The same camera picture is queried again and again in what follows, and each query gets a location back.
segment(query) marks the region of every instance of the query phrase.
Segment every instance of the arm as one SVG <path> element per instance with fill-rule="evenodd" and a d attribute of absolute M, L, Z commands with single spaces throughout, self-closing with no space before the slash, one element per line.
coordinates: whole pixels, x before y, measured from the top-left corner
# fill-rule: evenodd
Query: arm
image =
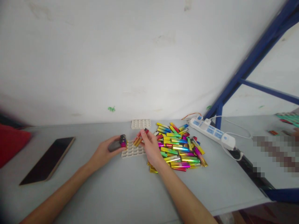
<path fill-rule="evenodd" d="M 21 224 L 52 223 L 87 178 L 125 149 L 120 148 L 114 152 L 108 151 L 108 146 L 119 138 L 120 136 L 114 136 L 102 142 L 90 160 L 80 167 L 77 172 L 47 200 L 31 212 Z"/>
<path fill-rule="evenodd" d="M 141 130 L 147 158 L 161 176 L 184 223 L 217 223 L 211 213 L 179 179 L 161 156 L 157 139 Z"/>

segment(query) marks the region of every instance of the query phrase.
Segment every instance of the red cloth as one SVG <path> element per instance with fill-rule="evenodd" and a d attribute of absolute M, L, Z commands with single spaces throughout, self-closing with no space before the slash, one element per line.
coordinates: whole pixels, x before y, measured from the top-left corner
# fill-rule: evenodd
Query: red cloth
<path fill-rule="evenodd" d="M 0 124 L 0 168 L 10 161 L 30 138 L 30 132 Z"/>

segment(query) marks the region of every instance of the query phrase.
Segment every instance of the smartphone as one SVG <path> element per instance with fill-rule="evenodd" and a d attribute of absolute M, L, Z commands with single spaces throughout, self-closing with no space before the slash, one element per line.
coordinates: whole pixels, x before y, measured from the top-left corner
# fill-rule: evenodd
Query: smartphone
<path fill-rule="evenodd" d="M 22 180 L 20 186 L 49 180 L 74 141 L 75 137 L 56 139 Z"/>

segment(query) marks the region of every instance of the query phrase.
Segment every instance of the green item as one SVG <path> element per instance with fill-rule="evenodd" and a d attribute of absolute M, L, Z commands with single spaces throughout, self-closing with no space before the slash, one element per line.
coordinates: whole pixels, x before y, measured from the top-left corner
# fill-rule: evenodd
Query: green item
<path fill-rule="evenodd" d="M 114 107 L 108 107 L 108 110 L 110 110 L 111 112 L 115 111 L 115 106 Z"/>

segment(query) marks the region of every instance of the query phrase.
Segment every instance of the power strip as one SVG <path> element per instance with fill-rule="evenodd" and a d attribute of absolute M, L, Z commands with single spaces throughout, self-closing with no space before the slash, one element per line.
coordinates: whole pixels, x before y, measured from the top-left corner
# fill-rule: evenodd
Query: power strip
<path fill-rule="evenodd" d="M 189 125 L 220 145 L 222 142 L 223 147 L 227 150 L 234 150 L 236 146 L 235 138 L 211 126 L 210 119 L 203 120 L 203 117 L 199 115 L 198 117 L 192 118 L 189 121 Z"/>

